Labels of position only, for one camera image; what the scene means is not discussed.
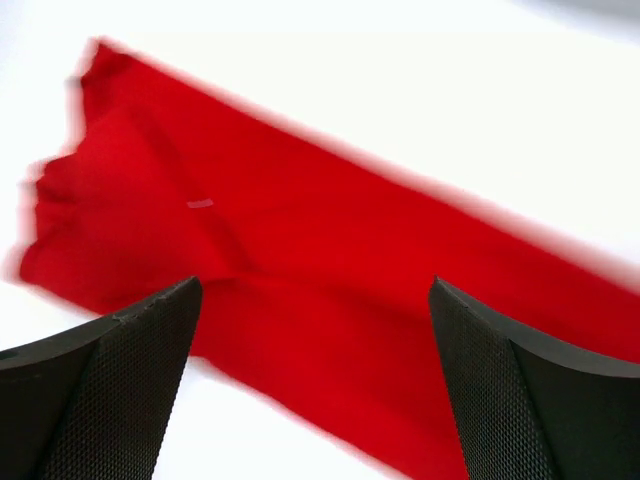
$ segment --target white background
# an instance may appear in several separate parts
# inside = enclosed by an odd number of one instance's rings
[[[640,36],[534,0],[0,1],[2,252],[28,165],[73,138],[65,81],[95,35],[531,219],[558,234],[536,241],[640,287]],[[88,318],[0,295],[0,349]],[[390,476],[195,360],[156,474]]]

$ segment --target red cloth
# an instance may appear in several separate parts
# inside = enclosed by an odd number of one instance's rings
[[[36,184],[21,278],[102,314],[198,275],[192,354],[413,479],[466,478],[435,274],[640,361],[631,292],[104,43],[81,86],[86,134]]]

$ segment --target red towel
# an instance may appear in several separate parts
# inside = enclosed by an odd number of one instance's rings
[[[198,275],[193,355],[413,479],[467,477],[434,275],[640,361],[630,291],[104,43],[80,83],[86,133],[36,183],[21,278],[106,313]]]

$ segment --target small label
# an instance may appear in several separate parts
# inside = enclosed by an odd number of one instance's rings
[[[213,200],[207,198],[205,200],[196,200],[194,202],[187,202],[189,208],[205,208],[213,205]]]

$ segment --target white surface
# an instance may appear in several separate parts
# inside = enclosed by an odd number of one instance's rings
[[[640,44],[632,29],[563,24],[566,17],[526,5],[4,0],[0,214],[7,229],[0,248],[7,251],[17,238],[18,184],[27,166],[55,155],[71,135],[64,82],[87,38],[107,34],[617,256],[627,264],[627,284],[640,285]],[[424,33],[292,33],[417,30]],[[289,34],[246,33],[255,31]],[[87,318],[26,288],[5,283],[0,295],[13,312],[1,326],[0,349]],[[385,475],[191,362],[156,478]]]

